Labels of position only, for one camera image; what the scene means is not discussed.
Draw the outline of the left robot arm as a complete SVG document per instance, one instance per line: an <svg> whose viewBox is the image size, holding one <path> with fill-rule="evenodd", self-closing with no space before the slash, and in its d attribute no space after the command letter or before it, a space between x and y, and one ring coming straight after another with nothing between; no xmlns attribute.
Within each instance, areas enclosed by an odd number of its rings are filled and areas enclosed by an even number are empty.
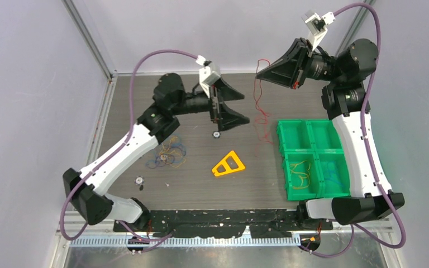
<svg viewBox="0 0 429 268"><path fill-rule="evenodd" d="M124 221L136 231L148 226L149 211L140 201L110 195L108 190L133 163L180 126L178 115L208 112L218 132L250 122L226 105L227 101L242 100L245 96L222 78L209 85L208 93L186 92L181 76L168 73L159 78L153 93L153 104L123 138L86 167L70 168L63 174L67 198L90 226L105 219Z"/></svg>

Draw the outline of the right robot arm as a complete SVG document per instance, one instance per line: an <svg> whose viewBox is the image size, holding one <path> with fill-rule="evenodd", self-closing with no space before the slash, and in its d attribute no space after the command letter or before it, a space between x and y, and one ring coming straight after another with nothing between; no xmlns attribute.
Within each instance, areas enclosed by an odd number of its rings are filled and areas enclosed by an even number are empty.
<svg viewBox="0 0 429 268"><path fill-rule="evenodd" d="M257 74L259 80L296 89L306 79L323 80L322 105L344 151L350 193L301 201L297 223L311 229L319 219L342 225L396 215L405 204L402 193L392 189L380 164L371 130L368 93L364 81L376 71L379 49L368 39L358 39L338 56L297 38L274 63Z"/></svg>

